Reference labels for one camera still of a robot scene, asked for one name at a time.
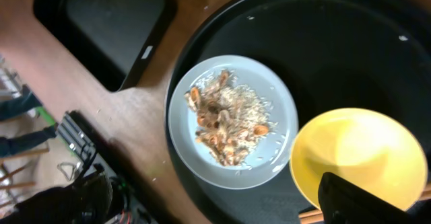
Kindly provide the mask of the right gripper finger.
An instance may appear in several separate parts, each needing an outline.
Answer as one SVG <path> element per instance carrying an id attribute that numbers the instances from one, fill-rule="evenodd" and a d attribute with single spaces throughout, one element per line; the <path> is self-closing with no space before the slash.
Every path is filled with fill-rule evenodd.
<path id="1" fill-rule="evenodd" d="M 408 224 L 415 219 L 371 193 L 325 172 L 318 200 L 326 224 Z"/>

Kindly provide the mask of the yellow bowl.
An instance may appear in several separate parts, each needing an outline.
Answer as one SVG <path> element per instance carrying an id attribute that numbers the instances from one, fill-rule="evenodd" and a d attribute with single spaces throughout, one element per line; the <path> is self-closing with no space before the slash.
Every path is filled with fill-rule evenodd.
<path id="1" fill-rule="evenodd" d="M 428 181 L 426 156 L 414 135 L 396 120 L 361 108 L 331 110 L 307 122 L 294 139 L 290 172 L 316 208 L 325 172 L 404 211 Z"/>

